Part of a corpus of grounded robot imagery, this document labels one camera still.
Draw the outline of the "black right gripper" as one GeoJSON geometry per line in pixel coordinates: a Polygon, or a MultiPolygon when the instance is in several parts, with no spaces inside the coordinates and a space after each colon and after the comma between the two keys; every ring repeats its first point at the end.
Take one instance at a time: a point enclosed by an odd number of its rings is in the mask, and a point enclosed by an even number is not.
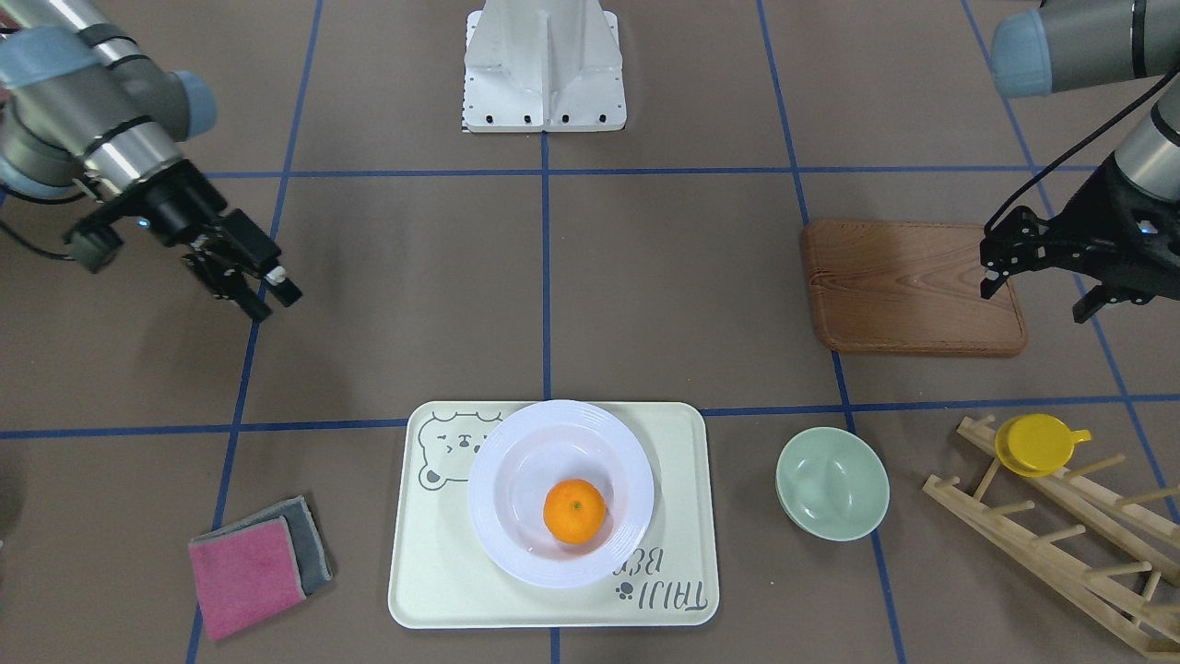
{"type": "Polygon", "coordinates": [[[302,290],[278,262],[281,248],[243,210],[229,208],[218,189],[189,160],[168,165],[112,200],[101,202],[64,232],[68,255],[88,272],[107,267],[123,245],[113,229],[122,219],[146,221],[148,231],[165,246],[194,245],[195,254],[182,256],[189,272],[214,300],[235,303],[253,323],[271,315],[261,300],[263,294],[283,307],[302,298],[302,290]],[[261,297],[236,267],[258,274],[261,297]]]}

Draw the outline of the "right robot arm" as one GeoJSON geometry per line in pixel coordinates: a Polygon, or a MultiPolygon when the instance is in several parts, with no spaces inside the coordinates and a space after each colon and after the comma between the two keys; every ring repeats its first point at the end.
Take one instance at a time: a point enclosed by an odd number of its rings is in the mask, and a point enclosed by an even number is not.
{"type": "Polygon", "coordinates": [[[114,223],[139,219],[216,300],[249,318],[271,314],[250,280],[281,305],[301,290],[281,248],[229,208],[181,145],[218,121],[211,88],[165,71],[88,1],[5,1],[4,192],[42,205],[78,197],[97,208],[63,236],[63,259],[100,272],[122,251],[114,223]]]}

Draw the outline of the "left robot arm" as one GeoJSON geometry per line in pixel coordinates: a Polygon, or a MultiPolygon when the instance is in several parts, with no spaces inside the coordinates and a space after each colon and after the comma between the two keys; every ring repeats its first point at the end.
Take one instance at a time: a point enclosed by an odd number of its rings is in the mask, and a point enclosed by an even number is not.
{"type": "Polygon", "coordinates": [[[1153,78],[1150,105],[1066,208],[1042,219],[1011,195],[985,225],[979,290],[989,300],[1020,272],[1058,268],[1096,280],[1073,305],[1083,323],[1104,305],[1179,292],[1179,101],[1175,1],[1044,1],[995,29],[991,73],[1014,100],[1153,78]]]}

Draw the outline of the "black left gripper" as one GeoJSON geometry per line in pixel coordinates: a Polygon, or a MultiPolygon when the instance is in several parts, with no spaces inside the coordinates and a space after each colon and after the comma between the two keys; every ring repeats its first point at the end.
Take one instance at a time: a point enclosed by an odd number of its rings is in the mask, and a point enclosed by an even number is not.
{"type": "Polygon", "coordinates": [[[991,300],[1020,272],[1049,268],[1045,238],[1066,244],[1062,267],[1101,282],[1073,305],[1076,324],[1116,303],[1116,289],[1142,297],[1179,297],[1176,200],[1147,193],[1115,162],[1101,164],[1048,223],[1032,208],[1016,206],[986,224],[979,243],[979,264],[985,269],[981,297],[991,300]]]}

